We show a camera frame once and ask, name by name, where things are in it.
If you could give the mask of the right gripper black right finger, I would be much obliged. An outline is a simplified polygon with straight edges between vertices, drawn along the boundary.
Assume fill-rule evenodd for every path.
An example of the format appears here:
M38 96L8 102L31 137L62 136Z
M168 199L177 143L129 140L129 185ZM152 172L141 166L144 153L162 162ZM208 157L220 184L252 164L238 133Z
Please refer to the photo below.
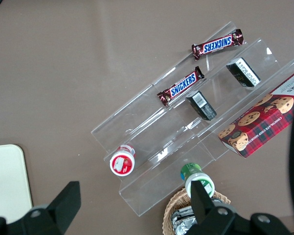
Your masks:
M249 220L224 206L215 206L199 181L191 182L191 206L197 221L188 235L290 235L277 217L254 213Z

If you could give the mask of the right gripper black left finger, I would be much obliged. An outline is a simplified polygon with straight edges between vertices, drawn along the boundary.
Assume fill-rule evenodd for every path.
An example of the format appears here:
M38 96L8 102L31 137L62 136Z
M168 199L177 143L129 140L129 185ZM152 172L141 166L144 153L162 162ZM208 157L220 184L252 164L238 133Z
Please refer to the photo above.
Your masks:
M10 224L0 217L0 235L63 235L80 208L80 182L71 181L46 207L32 208Z

